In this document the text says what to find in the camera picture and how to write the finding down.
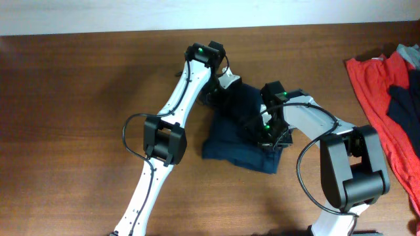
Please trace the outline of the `dark blue shirt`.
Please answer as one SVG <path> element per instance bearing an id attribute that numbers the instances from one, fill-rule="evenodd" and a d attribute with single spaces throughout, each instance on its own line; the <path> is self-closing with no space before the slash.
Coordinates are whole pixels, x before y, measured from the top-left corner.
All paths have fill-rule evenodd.
<path id="1" fill-rule="evenodd" d="M 260 90 L 245 83 L 235 88 L 230 101 L 214 110 L 208 138 L 201 148 L 203 159 L 228 161 L 237 167 L 275 174 L 283 149 L 259 148 L 253 141 L 252 123 L 245 124 L 260 113 L 263 99 Z"/>

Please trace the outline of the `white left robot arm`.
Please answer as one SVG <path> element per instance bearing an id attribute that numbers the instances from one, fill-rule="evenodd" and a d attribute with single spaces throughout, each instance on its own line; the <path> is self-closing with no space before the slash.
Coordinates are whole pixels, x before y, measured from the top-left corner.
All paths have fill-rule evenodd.
<path id="1" fill-rule="evenodd" d="M 231 76 L 229 68 L 218 69 L 227 60 L 222 44 L 194 43 L 184 53 L 184 69 L 170 98 L 157 114 L 143 114 L 144 162 L 129 205 L 112 231 L 116 236 L 145 235 L 148 219 L 160 189 L 186 151 L 185 125 L 196 98 L 207 85 L 219 87 L 220 79 Z"/>

